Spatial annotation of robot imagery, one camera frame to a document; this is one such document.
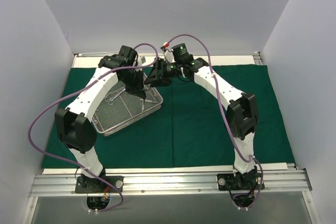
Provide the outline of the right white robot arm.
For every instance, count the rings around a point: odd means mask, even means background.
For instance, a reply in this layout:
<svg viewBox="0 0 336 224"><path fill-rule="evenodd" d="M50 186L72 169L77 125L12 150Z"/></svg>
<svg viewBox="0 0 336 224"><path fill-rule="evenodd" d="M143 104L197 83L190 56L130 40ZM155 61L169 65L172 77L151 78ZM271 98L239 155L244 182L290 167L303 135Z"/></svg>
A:
<svg viewBox="0 0 336 224"><path fill-rule="evenodd" d="M249 172L256 166L254 136L259 120L256 96L233 87L202 58L188 63L169 63L160 58L144 84L151 87L169 86L172 79L177 77L189 79L217 99L235 150L233 182L238 188L246 188L252 182Z"/></svg>

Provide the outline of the wire mesh instrument tray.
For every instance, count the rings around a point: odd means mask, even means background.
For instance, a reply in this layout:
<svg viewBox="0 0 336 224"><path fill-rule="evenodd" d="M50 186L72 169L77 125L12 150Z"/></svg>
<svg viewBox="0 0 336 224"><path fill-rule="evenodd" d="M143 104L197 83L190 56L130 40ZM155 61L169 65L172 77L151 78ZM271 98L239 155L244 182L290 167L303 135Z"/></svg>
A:
<svg viewBox="0 0 336 224"><path fill-rule="evenodd" d="M115 99L113 105L108 105L104 98L93 115L94 128L104 136L111 135L157 111L163 103L163 97L158 90L151 88L149 85L144 86L145 99L157 101L158 104L144 102L143 98L128 94L125 91L125 84L121 81L114 85L107 95L111 92L119 92L122 89L124 89L124 92Z"/></svg>

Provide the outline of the green surgical drape cloth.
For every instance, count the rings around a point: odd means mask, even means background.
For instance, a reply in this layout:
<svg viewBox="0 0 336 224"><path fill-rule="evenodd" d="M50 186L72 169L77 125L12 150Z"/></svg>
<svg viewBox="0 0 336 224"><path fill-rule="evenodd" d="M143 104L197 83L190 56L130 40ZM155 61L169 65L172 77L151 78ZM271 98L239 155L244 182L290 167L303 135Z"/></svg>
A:
<svg viewBox="0 0 336 224"><path fill-rule="evenodd" d="M265 163L294 163L279 105L266 66L216 66L234 87L257 98L256 158ZM95 144L106 168L174 168L232 165L234 148L217 100L202 87L175 80L160 87L161 108Z"/></svg>

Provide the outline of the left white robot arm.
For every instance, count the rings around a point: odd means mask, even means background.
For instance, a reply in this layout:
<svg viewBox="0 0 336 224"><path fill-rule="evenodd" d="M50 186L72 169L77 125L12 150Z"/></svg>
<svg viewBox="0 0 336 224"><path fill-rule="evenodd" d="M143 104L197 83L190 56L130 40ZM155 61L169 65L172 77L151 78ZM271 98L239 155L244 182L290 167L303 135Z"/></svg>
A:
<svg viewBox="0 0 336 224"><path fill-rule="evenodd" d="M105 188L104 167L94 148L97 132L93 115L108 91L118 82L139 92L143 88L145 59L136 51L129 56L118 53L103 57L89 82L64 109L58 108L55 122L58 138L72 152L81 169L83 180L94 192Z"/></svg>

